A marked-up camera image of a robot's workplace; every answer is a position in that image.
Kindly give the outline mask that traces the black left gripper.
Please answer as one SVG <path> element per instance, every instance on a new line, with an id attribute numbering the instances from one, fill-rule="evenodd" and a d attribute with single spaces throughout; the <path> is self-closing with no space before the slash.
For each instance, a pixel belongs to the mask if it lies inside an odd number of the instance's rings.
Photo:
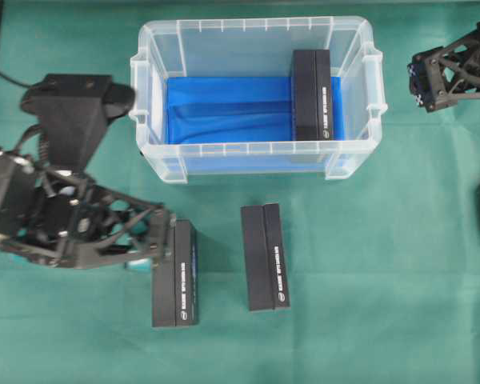
<path id="1" fill-rule="evenodd" d="M 171 214 L 100 186 L 87 175 L 56 170 L 0 150 L 0 250 L 41 266 L 92 269 L 122 264 L 150 273 L 167 246 Z"/>

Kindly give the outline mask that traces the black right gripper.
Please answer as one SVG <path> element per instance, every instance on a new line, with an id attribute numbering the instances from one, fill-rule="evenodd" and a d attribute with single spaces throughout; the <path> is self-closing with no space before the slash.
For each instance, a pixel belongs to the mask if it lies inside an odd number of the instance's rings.
<path id="1" fill-rule="evenodd" d="M 480 99 L 480 22 L 448 46 L 415 54 L 407 65 L 409 89 L 419 107 L 432 113 Z"/>

